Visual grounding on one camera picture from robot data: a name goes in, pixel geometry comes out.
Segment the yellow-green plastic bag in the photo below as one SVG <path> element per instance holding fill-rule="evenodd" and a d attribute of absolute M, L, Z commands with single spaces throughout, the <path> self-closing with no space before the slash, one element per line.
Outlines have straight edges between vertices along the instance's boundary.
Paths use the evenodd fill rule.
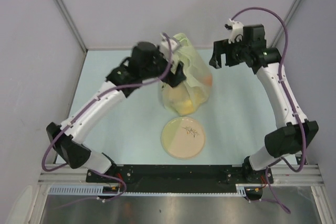
<path fill-rule="evenodd" d="M 167 110 L 177 113 L 172 107 L 174 102 L 189 98 L 198 103 L 200 107 L 208 100 L 212 86 L 205 85 L 203 79 L 212 73 L 184 33 L 176 34 L 173 37 L 181 43 L 181 47 L 174 53 L 174 57 L 176 61 L 184 63 L 183 72 L 186 75 L 186 80 L 176 88 L 162 82 L 161 101 Z"/>

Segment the cream plate with branch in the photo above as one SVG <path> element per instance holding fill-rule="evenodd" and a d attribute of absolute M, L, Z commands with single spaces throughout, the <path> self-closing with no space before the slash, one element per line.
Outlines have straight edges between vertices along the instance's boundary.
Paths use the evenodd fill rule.
<path fill-rule="evenodd" d="M 190 117 L 174 118 L 164 126 L 161 132 L 161 144 L 174 158 L 195 158 L 206 144 L 204 127 L 199 121 Z"/>

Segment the yellow fake banana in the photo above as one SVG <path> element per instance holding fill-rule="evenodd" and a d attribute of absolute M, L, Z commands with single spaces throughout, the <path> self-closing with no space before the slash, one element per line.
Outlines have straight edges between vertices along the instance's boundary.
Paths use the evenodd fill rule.
<path fill-rule="evenodd" d="M 172 107 L 179 115 L 184 116 L 196 112 L 199 104 L 188 98 L 174 102 Z"/>

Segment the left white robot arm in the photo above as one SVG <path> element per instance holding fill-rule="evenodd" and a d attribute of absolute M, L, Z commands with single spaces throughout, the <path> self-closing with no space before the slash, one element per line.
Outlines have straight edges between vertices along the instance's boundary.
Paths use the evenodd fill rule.
<path fill-rule="evenodd" d="M 84 167 L 103 181 L 112 181 L 117 170 L 115 162 L 84 146 L 84 140 L 110 109 L 136 89 L 159 80 L 175 88 L 186 80 L 184 64 L 173 58 L 180 47 L 173 38 L 163 39 L 158 46 L 147 41 L 137 43 L 131 55 L 111 70 L 97 93 L 78 112 L 60 124 L 51 122 L 46 127 L 51 148 L 72 169 Z"/>

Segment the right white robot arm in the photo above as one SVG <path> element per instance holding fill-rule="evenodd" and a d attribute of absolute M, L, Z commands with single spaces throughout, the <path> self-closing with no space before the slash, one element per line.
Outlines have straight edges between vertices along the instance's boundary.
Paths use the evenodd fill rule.
<path fill-rule="evenodd" d="M 222 67 L 222 56 L 228 67 L 245 63 L 263 85 L 276 120 L 276 130 L 264 138 L 264 146 L 244 159 L 242 176 L 249 183 L 261 177 L 261 171 L 284 157 L 305 152 L 319 130 L 316 121 L 303 113 L 287 81 L 282 56 L 277 48 L 268 48 L 261 24 L 244 26 L 229 20 L 225 28 L 230 37 L 213 43 L 209 65 Z"/>

